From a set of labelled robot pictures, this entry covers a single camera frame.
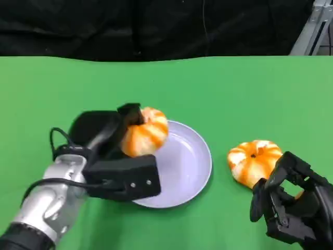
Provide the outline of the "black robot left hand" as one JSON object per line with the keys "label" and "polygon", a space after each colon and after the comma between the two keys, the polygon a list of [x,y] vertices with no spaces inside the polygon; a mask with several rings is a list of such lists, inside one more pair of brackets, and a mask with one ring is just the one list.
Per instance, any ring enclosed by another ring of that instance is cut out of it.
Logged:
{"label": "black robot left hand", "polygon": [[116,110],[85,111],[72,123],[69,138],[98,157],[108,158],[120,151],[120,143],[129,127],[143,123],[139,103],[127,103]]}

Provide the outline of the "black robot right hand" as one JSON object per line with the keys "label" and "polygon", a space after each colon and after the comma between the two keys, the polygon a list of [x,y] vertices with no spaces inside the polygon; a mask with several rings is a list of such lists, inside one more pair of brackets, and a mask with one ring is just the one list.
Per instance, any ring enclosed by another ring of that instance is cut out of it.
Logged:
{"label": "black robot right hand", "polygon": [[267,236],[303,249],[332,249],[332,184],[310,164],[286,151],[252,193],[250,220],[263,217]]}

